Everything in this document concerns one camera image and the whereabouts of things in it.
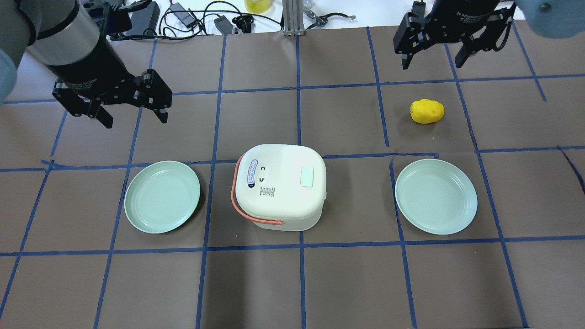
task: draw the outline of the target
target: blue tape grid line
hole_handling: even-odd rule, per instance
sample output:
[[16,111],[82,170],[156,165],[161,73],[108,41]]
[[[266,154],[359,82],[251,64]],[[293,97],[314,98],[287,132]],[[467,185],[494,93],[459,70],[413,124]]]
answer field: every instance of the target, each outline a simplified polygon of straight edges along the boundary
[[[302,145],[301,135],[301,45],[299,36],[295,36],[297,59],[297,145]],[[305,232],[300,232],[299,237],[299,274],[301,276],[301,329],[307,329],[307,303],[305,302]]]
[[408,269],[408,256],[406,253],[406,242],[404,241],[404,233],[402,225],[400,224],[400,212],[398,211],[398,203],[396,202],[396,177],[394,175],[394,164],[390,163],[388,166],[390,170],[390,181],[392,182],[392,195],[394,202],[394,212],[396,214],[396,224],[398,225],[398,236],[400,237],[402,248],[402,265],[404,266],[404,280],[406,282],[406,291],[408,295],[408,306],[410,307],[410,318],[412,327],[417,329],[417,314],[414,309],[414,298],[412,296],[412,284],[410,281],[410,270]]
[[463,97],[463,93],[461,91],[461,85],[459,83],[459,79],[457,77],[457,71],[455,70],[455,65],[453,64],[453,60],[451,58],[451,53],[449,51],[449,48],[447,47],[447,45],[445,44],[445,51],[447,52],[447,58],[449,60],[449,64],[451,66],[451,71],[453,73],[453,78],[455,79],[455,84],[457,86],[457,92],[459,93],[459,98],[461,100],[461,105],[463,107],[463,112],[465,113],[465,117],[467,119],[467,125],[469,128],[469,134],[471,136],[471,139],[473,141],[473,146],[476,150],[476,155],[477,155],[477,161],[479,162],[479,166],[481,169],[481,175],[483,176],[483,180],[484,180],[484,184],[486,185],[486,190],[487,190],[487,195],[488,198],[490,200],[490,205],[491,205],[491,210],[492,213],[494,215],[494,221],[495,221],[495,225],[497,227],[497,231],[498,231],[498,237],[500,239],[500,245],[502,247],[502,252],[504,254],[504,259],[506,262],[506,267],[508,269],[508,275],[510,276],[510,282],[512,284],[512,290],[514,291],[514,296],[516,298],[516,304],[518,306],[518,312],[520,314],[520,319],[522,320],[522,325],[525,328],[528,328],[528,321],[526,320],[526,315],[524,313],[524,307],[522,306],[522,299],[520,298],[520,293],[518,291],[518,286],[516,284],[516,278],[514,276],[514,270],[512,269],[512,263],[510,262],[510,256],[508,254],[508,248],[506,246],[506,242],[504,240],[504,234],[502,233],[502,228],[500,226],[500,220],[498,218],[498,214],[497,211],[495,209],[495,203],[494,203],[494,198],[491,194],[491,188],[490,188],[490,183],[487,179],[487,175],[486,175],[486,168],[483,165],[483,161],[481,159],[481,153],[478,151],[478,147],[477,147],[477,141],[476,141],[476,137],[475,134],[473,133],[473,125],[471,122],[471,118],[469,117],[469,112],[467,110],[467,105],[465,103],[465,98]]
[[[542,242],[542,241],[579,241],[585,240],[585,235],[559,235],[556,237],[516,237],[504,238],[505,242]],[[415,241],[370,241],[370,242],[324,242],[303,243],[307,248],[361,248],[380,246],[421,246],[421,245],[465,245],[465,244],[499,244],[499,238],[479,239],[445,239],[445,240],[415,240]],[[301,244],[283,245],[240,245],[240,246],[216,246],[207,247],[208,252],[248,251],[248,250],[272,250],[272,249],[299,249]],[[155,248],[155,249],[114,249],[114,255],[144,254],[144,253],[180,253],[202,252],[204,247],[186,248]],[[109,250],[73,250],[73,251],[23,251],[0,252],[0,257],[28,256],[59,256],[59,255],[107,255]]]
[[25,250],[26,239],[29,236],[30,227],[33,224],[33,219],[35,218],[35,213],[36,213],[37,207],[39,206],[39,200],[40,200],[41,195],[43,194],[43,190],[44,190],[45,184],[47,183],[47,179],[49,178],[50,172],[51,172],[51,167],[48,167],[44,172],[43,182],[40,185],[39,193],[37,194],[37,197],[35,199],[33,209],[30,212],[29,221],[26,223],[25,234],[22,237],[22,241],[20,242],[19,252],[16,256],[16,261],[14,262],[14,266],[12,267],[12,272],[10,274],[10,278],[8,279],[8,284],[6,285],[4,297],[2,298],[2,304],[0,305],[0,318],[2,318],[2,313],[4,312],[4,307],[6,306],[6,301],[8,300],[8,294],[10,293],[12,283],[14,282],[14,276],[16,275],[16,269],[18,268],[18,264],[20,263],[20,259],[22,257],[22,252]]
[[61,132],[63,131],[63,126],[65,125],[65,119],[67,119],[67,110],[63,111],[63,117],[61,118],[61,124],[59,125],[59,130],[57,131],[57,136],[55,136],[55,142],[53,143],[53,148],[51,149],[51,158],[55,155],[55,151],[57,150],[57,144],[59,143],[59,138],[61,137]]
[[221,96],[223,87],[223,68],[225,65],[225,47],[226,47],[226,35],[223,36],[223,45],[221,51],[221,65],[219,67],[219,84],[218,84],[218,98],[217,98],[217,109],[215,113],[215,134],[214,134],[214,149],[212,154],[211,164],[211,176],[209,179],[209,194],[207,201],[207,213],[205,216],[205,234],[203,238],[203,251],[201,255],[201,274],[199,275],[199,293],[197,297],[197,313],[195,314],[195,328],[201,328],[201,310],[203,308],[203,293],[205,284],[205,268],[207,266],[207,252],[209,245],[209,226],[211,223],[211,205],[213,202],[214,193],[214,181],[215,181],[215,161],[217,158],[218,150],[218,135],[219,135],[219,119],[221,114]]
[[[583,74],[557,74],[557,75],[544,75],[544,76],[527,76],[527,77],[493,77],[493,78],[465,78],[459,79],[460,82],[478,82],[478,81],[507,81],[507,80],[531,80],[531,79],[557,79],[557,78],[582,78],[585,77]],[[442,79],[442,80],[414,80],[414,81],[388,81],[380,82],[380,85],[401,85],[401,84],[433,84],[433,83],[454,83],[454,79]],[[300,85],[290,87],[276,87],[276,88],[252,88],[252,89],[234,89],[234,90],[222,90],[223,94],[233,94],[237,92],[258,92],[258,91],[281,91],[281,90],[304,90],[304,89],[334,89],[334,88],[352,88],[352,87],[374,87],[377,83],[356,83],[356,84],[332,84],[332,85]],[[217,90],[207,91],[186,91],[186,92],[174,92],[173,96],[185,96],[185,95],[208,95],[217,94]],[[35,100],[35,101],[7,101],[4,102],[6,105],[19,105],[19,104],[33,104],[33,103],[51,103],[56,100]]]
[[374,52],[374,43],[371,40],[370,27],[366,27],[367,40],[370,44],[371,61],[374,65],[374,76],[376,77],[376,90],[378,92],[378,106],[380,107],[380,118],[382,120],[382,131],[384,133],[384,143],[386,147],[390,147],[388,141],[388,130],[386,128],[386,115],[384,113],[384,103],[382,102],[382,90],[380,88],[380,76],[378,75],[378,64],[376,63],[376,53]]
[[[154,40],[152,45],[152,52],[150,54],[149,68],[152,68],[154,62],[154,55],[156,53],[157,40]],[[124,183],[122,184],[122,192],[120,193],[120,200],[118,202],[118,211],[116,213],[116,220],[114,221],[112,230],[112,239],[110,240],[110,247],[108,251],[108,260],[106,262],[106,268],[104,270],[104,279],[102,281],[102,287],[99,292],[98,307],[95,311],[94,318],[94,329],[98,328],[99,317],[101,315],[102,305],[104,303],[104,295],[106,287],[108,285],[109,269],[112,265],[113,250],[116,244],[116,236],[118,234],[118,225],[120,223],[120,216],[122,215],[122,206],[124,205],[124,196],[126,195],[126,189],[128,187],[128,179],[130,177],[130,164],[132,164],[132,157],[134,157],[134,149],[136,146],[136,138],[138,137],[138,129],[140,128],[140,119],[142,118],[142,107],[138,109],[138,115],[136,117],[136,126],[134,127],[134,134],[132,136],[132,144],[130,145],[130,152],[128,153],[128,166],[126,168],[126,174],[124,177]]]
[[538,91],[542,96],[542,100],[546,102],[545,92],[542,90],[541,83],[538,81],[538,77],[536,76],[536,72],[534,71],[534,67],[532,66],[532,62],[530,61],[530,57],[528,57],[528,53],[526,48],[524,47],[524,43],[522,42],[522,38],[520,38],[520,33],[518,33],[518,29],[516,28],[516,23],[512,20],[512,27],[514,28],[514,34],[516,34],[516,38],[518,39],[518,43],[520,44],[520,48],[526,58],[526,62],[528,63],[528,68],[530,68],[530,72],[534,78],[534,82],[536,82],[536,86],[538,87]]
[[301,135],[301,45],[299,36],[295,36],[297,58],[297,145],[302,145]]

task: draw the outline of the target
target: white rice cooker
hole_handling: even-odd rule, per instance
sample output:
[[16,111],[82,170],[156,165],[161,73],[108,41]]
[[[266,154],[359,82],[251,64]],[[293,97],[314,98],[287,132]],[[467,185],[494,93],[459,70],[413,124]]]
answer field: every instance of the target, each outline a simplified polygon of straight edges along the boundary
[[326,197],[325,162],[305,146],[255,146],[236,164],[232,204],[259,227],[310,229],[319,221]]

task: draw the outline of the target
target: light green plate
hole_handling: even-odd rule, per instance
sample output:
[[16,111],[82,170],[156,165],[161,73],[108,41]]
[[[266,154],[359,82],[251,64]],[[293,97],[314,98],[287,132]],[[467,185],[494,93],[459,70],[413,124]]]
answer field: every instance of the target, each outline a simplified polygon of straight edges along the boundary
[[456,166],[437,159],[415,161],[396,179],[396,203],[414,226],[433,234],[453,234],[476,215],[477,194]]
[[130,182],[124,212],[130,223],[143,232],[169,232],[193,214],[200,192],[199,178],[186,164],[157,162]]

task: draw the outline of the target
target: black device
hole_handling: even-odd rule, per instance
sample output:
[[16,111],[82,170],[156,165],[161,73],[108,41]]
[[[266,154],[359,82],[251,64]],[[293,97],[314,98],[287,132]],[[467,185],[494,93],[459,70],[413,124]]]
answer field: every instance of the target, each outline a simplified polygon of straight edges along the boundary
[[252,23],[254,23],[254,17],[252,15],[240,15],[232,19],[232,22],[242,30],[242,33],[252,33]]
[[126,34],[154,35],[159,15],[160,8],[155,1],[151,2],[146,8],[133,12],[132,17],[130,17],[132,28]]
[[222,15],[216,19],[214,19],[215,27],[224,34],[230,35],[233,33],[233,25],[230,23],[229,19]]
[[191,29],[195,24],[197,24],[197,20],[188,13],[181,4],[175,2],[170,7],[169,10],[173,11],[173,14],[178,18],[178,20],[183,23],[187,28]]
[[[412,4],[394,35],[394,52],[402,55],[406,70],[414,54],[437,43],[463,42],[455,57],[457,68],[480,50],[499,52],[507,41],[516,5],[496,10],[500,0],[437,0],[425,17],[423,0]],[[473,34],[485,27],[479,37]],[[496,43],[506,30],[502,44]]]
[[[80,60],[59,65],[46,64],[58,77],[53,86],[53,97],[72,116],[86,115],[97,119],[106,128],[112,128],[113,118],[102,105],[126,103],[150,109],[160,122],[167,122],[167,108],[171,107],[173,92],[152,68],[140,76],[128,72],[106,40],[108,33],[124,32],[130,28],[128,12],[148,5],[150,1],[119,6],[103,0],[89,0],[80,8],[79,2],[75,1],[67,20],[83,19],[79,11],[87,11],[98,29],[80,33],[85,33],[87,38],[91,35],[97,43],[92,49],[88,48],[88,54]],[[64,28],[68,25],[66,23],[60,26]]]

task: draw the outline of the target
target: charger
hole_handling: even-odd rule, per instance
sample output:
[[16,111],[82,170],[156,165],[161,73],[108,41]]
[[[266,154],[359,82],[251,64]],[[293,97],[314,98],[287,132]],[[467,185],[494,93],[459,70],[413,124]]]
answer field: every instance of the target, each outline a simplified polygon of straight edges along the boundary
[[229,19],[225,15],[222,15],[214,19],[214,23],[215,27],[218,28],[218,30],[222,34],[230,35],[233,33],[233,25],[230,23]]
[[178,18],[178,20],[183,23],[187,28],[191,29],[195,24],[197,24],[197,20],[190,13],[188,13],[181,4],[175,2],[170,7],[169,10],[173,12],[173,14]]

